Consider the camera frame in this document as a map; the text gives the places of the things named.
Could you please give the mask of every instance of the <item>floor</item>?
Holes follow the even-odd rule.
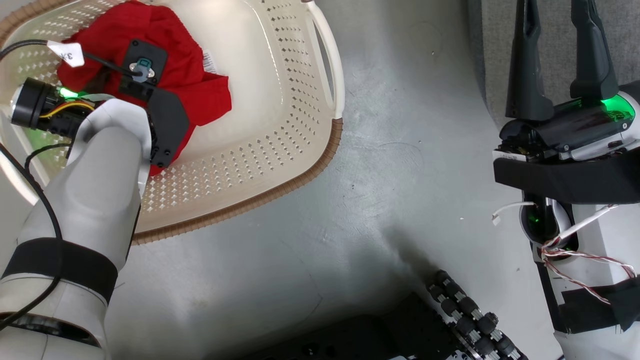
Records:
[[[107,314],[114,359],[224,359],[394,305],[444,268],[531,359],[557,359],[519,199],[493,182],[497,128],[462,0],[319,0],[347,86],[342,145],[266,206],[131,249]],[[0,267],[28,207],[0,178]]]

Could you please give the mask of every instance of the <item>wire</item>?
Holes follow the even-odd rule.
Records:
[[[566,239],[569,236],[575,234],[578,230],[580,230],[583,227],[589,225],[590,223],[594,222],[595,220],[598,220],[598,218],[600,218],[602,215],[608,213],[609,211],[611,211],[612,209],[615,209],[617,207],[618,207],[618,205],[606,205],[606,206],[602,207],[601,209],[596,211],[590,217],[587,217],[586,219],[584,219],[583,221],[579,222],[578,224],[575,224],[574,226],[571,226],[569,229],[561,232],[555,238],[547,241],[540,248],[542,260],[545,262],[545,266],[547,268],[551,269],[551,271],[556,273],[561,278],[563,278],[563,279],[565,279],[567,281],[570,281],[570,282],[572,282],[572,283],[584,288],[588,293],[593,295],[596,299],[598,299],[599,301],[601,301],[601,302],[603,302],[604,304],[607,304],[607,305],[611,305],[611,303],[607,299],[605,299],[604,297],[599,295],[593,288],[589,287],[584,282],[575,280],[575,279],[571,278],[570,276],[562,273],[560,270],[558,270],[558,268],[555,265],[553,265],[551,263],[549,258],[555,258],[555,257],[559,257],[559,256],[577,256],[577,257],[581,257],[581,258],[585,258],[585,259],[590,259],[590,260],[593,260],[593,261],[596,261],[596,262],[599,262],[599,263],[619,265],[619,266],[622,267],[622,269],[624,269],[624,271],[627,273],[627,275],[629,276],[630,279],[633,279],[633,278],[637,277],[636,271],[635,271],[633,266],[631,266],[629,264],[622,263],[621,261],[618,261],[618,260],[616,260],[614,258],[609,258],[607,256],[596,256],[596,255],[587,254],[586,252],[581,252],[581,251],[572,251],[572,250],[560,249],[562,246],[564,246],[564,243],[563,243],[564,239]]]
[[[23,40],[23,41],[18,41],[15,42],[7,47],[5,47],[4,49],[2,49],[0,51],[0,60],[2,60],[3,58],[5,58],[7,55],[9,55],[12,51],[19,49],[21,47],[24,46],[29,46],[29,45],[44,45],[46,46],[49,42],[47,40]],[[83,56],[86,59],[90,59],[93,60],[113,71],[117,71],[120,72],[124,75],[128,75],[128,76],[141,76],[142,72],[140,71],[131,71],[129,69],[125,69],[123,67],[120,67],[110,61],[107,61],[105,59],[99,58],[96,55],[93,55],[91,53],[87,53],[86,51],[83,51]]]
[[[83,108],[88,108],[89,110],[93,111],[95,110],[95,108],[89,104],[87,104],[86,102],[83,101],[70,101],[70,102],[65,102],[64,104],[58,106],[57,108],[51,110],[49,113],[46,113],[45,115],[41,115],[40,118],[41,119],[48,119],[50,117],[52,117],[53,115],[61,112],[64,109],[67,108],[72,108],[74,106],[80,106]]]
[[[18,170],[18,172],[24,177],[24,179],[29,183],[29,185],[31,185],[33,190],[36,192],[36,194],[40,198],[42,205],[47,210],[47,213],[49,214],[49,218],[51,218],[51,225],[53,225],[54,234],[56,236],[55,240],[58,242],[58,245],[60,247],[59,248],[60,257],[59,257],[59,265],[58,265],[60,268],[60,271],[58,273],[59,274],[62,273],[61,271],[62,270],[62,245],[63,245],[62,230],[60,229],[60,223],[58,222],[58,217],[56,217],[56,213],[53,211],[53,207],[51,206],[49,199],[47,199],[47,196],[45,195],[44,191],[42,190],[38,182],[35,181],[35,179],[33,179],[33,176],[31,176],[31,174],[24,167],[22,167],[22,165],[20,165],[20,163],[13,157],[13,155],[11,155],[9,150],[7,150],[6,147],[4,147],[4,145],[1,143],[0,143],[0,152],[2,153],[2,155],[4,155],[7,158],[7,160],[9,160],[9,162],[16,168],[16,170]],[[36,299],[31,301],[22,309],[16,311],[15,313],[11,314],[10,316],[7,316],[4,320],[2,320],[2,322],[0,322],[0,331],[2,331],[7,326],[11,325],[14,321],[18,320],[19,318],[29,313],[29,311],[31,311],[34,307],[36,307],[39,303],[41,303],[44,299],[46,299],[53,292],[53,290],[55,290],[60,280],[61,280],[60,275],[54,276],[49,286]]]
[[[27,156],[27,159],[24,160],[24,169],[27,170],[29,175],[31,175],[31,171],[29,170],[29,165],[31,164],[31,160],[33,160],[33,158],[35,158],[36,156],[40,155],[41,153],[43,153],[45,151],[58,149],[60,147],[70,147],[70,146],[71,146],[70,143],[55,143],[53,145],[43,146],[43,147],[39,148],[38,150],[32,152],[29,156]]]
[[[538,205],[533,201],[521,201],[521,202],[514,202],[512,204],[507,204],[499,208],[492,214],[491,221],[493,222],[494,225],[498,225],[500,223],[500,213],[502,213],[504,210],[507,210],[509,208],[515,208],[517,206],[519,207],[519,206],[538,206]]]

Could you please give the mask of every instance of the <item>black cable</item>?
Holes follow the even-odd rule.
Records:
[[[47,45],[48,41],[46,40],[23,40],[23,41],[18,41],[15,42],[7,47],[5,47],[4,49],[2,49],[2,51],[0,51],[0,60],[2,60],[5,56],[9,55],[10,52],[19,49],[21,47],[24,46],[29,46],[29,45]],[[117,71],[120,72],[124,75],[128,75],[128,76],[141,76],[142,72],[140,71],[131,71],[129,69],[125,69],[123,67],[120,67],[110,61],[107,61],[105,59],[101,59],[96,55],[87,53],[86,51],[83,51],[83,56],[87,59],[91,59],[93,61],[96,61],[99,64],[102,64],[105,67],[108,67],[109,69],[113,70],[113,71]]]
[[[60,246],[59,267],[60,267],[60,270],[62,270],[62,245],[63,245],[62,230],[60,229],[60,223],[58,222],[58,217],[56,217],[56,213],[53,211],[53,207],[51,206],[49,199],[47,199],[47,196],[44,194],[44,191],[42,190],[38,182],[35,181],[35,179],[33,179],[33,176],[31,176],[31,174],[24,167],[22,167],[22,165],[20,165],[20,163],[13,157],[13,155],[11,155],[9,150],[7,150],[6,147],[4,147],[4,145],[1,143],[0,143],[0,152],[2,153],[2,155],[4,155],[7,158],[7,160],[9,160],[9,162],[13,165],[13,167],[15,167],[16,170],[18,170],[20,175],[24,177],[24,179],[29,183],[29,185],[31,185],[33,190],[36,192],[36,194],[40,198],[42,205],[47,210],[47,213],[49,214],[49,218],[51,218],[51,224],[53,225],[54,234],[56,235],[56,241]],[[0,331],[2,331],[5,327],[11,325],[14,321],[18,320],[19,318],[29,313],[29,311],[31,311],[34,307],[36,307],[39,303],[41,303],[44,299],[46,299],[53,292],[53,290],[55,290],[60,280],[61,280],[60,275],[55,276],[51,281],[49,287],[47,287],[47,289],[43,291],[42,294],[40,294],[40,296],[38,296],[36,299],[31,301],[29,304],[27,304],[27,306],[23,307],[22,309],[18,310],[17,312],[11,314],[10,316],[2,320],[2,322],[0,322]]]
[[[33,160],[33,158],[35,158],[36,156],[40,155],[41,153],[45,152],[45,151],[49,151],[52,149],[57,149],[60,147],[70,147],[71,144],[70,143],[55,143],[53,145],[47,145],[47,146],[43,146],[41,148],[39,148],[38,150],[32,152],[29,156],[27,156],[27,159],[24,160],[24,169],[27,170],[27,173],[29,175],[31,175],[31,171],[29,170],[29,165],[31,164],[31,160]]]

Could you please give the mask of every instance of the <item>yellow wire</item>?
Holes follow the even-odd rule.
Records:
[[[82,106],[84,108],[88,108],[91,111],[95,110],[95,108],[85,102],[80,102],[80,101],[73,101],[73,102],[67,102],[66,104],[62,104],[60,106],[58,106],[57,108],[53,109],[50,113],[47,113],[45,115],[41,115],[40,118],[41,119],[46,119],[46,118],[50,118],[53,115],[61,112],[62,110],[66,109],[66,108],[71,108],[73,106]]]

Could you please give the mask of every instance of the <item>gray sofa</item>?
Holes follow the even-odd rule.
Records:
[[[596,0],[619,84],[640,80],[640,0]],[[554,104],[570,99],[575,79],[575,28],[571,0],[538,0],[542,34],[538,42],[545,94]],[[468,0],[476,74],[489,113],[502,127],[515,0]]]

